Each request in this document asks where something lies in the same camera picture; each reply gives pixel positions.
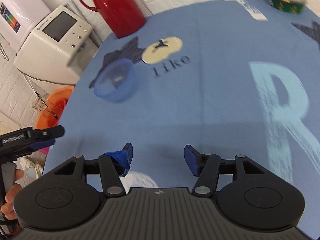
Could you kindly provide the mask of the person left hand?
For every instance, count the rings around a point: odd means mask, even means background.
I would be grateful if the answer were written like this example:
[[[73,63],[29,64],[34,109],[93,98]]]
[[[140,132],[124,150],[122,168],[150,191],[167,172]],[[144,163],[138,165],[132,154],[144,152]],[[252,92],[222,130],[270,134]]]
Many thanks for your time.
[[[15,182],[5,196],[5,203],[1,206],[1,212],[5,215],[6,219],[8,220],[14,220],[17,218],[16,213],[14,211],[13,202],[16,195],[22,189],[21,185],[16,183],[16,181],[21,179],[23,176],[24,172],[20,169],[16,169]]]

